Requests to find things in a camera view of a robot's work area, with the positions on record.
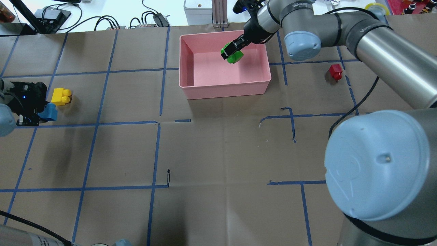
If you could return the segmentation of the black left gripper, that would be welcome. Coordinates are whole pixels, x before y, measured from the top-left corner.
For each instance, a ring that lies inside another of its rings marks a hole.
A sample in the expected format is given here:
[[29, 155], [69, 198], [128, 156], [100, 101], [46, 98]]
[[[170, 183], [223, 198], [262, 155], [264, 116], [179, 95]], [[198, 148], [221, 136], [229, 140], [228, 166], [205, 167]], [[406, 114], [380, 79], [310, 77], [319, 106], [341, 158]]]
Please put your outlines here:
[[47, 86], [43, 82], [30, 83], [13, 81], [13, 87], [8, 89], [12, 100], [8, 103], [11, 111], [18, 115], [16, 126], [39, 126], [48, 120], [41, 118], [39, 113], [45, 110]]

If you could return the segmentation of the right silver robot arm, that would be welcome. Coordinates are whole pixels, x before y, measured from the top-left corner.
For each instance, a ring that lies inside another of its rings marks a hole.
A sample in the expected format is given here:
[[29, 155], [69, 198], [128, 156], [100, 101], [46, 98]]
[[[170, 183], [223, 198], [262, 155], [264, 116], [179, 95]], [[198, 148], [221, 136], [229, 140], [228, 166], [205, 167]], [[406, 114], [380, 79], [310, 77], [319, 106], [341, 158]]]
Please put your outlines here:
[[326, 185], [344, 216], [339, 246], [436, 242], [436, 57], [397, 34], [384, 13], [313, 0], [238, 0], [244, 32], [223, 59], [283, 30], [287, 55], [304, 61], [344, 45], [376, 74], [367, 94], [329, 129]]

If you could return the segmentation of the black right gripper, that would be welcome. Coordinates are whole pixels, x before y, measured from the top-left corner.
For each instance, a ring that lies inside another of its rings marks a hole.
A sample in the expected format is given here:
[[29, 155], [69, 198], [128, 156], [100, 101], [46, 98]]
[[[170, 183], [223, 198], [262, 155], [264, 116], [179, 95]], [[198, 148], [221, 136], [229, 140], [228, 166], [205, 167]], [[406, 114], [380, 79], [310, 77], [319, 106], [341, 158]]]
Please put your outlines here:
[[247, 11], [250, 14], [250, 19], [245, 23], [243, 30], [244, 33], [237, 39], [230, 42], [230, 44], [224, 49], [224, 54], [221, 57], [226, 58], [236, 51], [241, 51], [244, 47], [250, 43], [264, 44], [267, 43], [272, 37], [273, 33], [264, 30], [258, 22], [258, 12], [263, 6], [264, 0], [238, 0], [234, 5], [234, 13], [239, 14]]

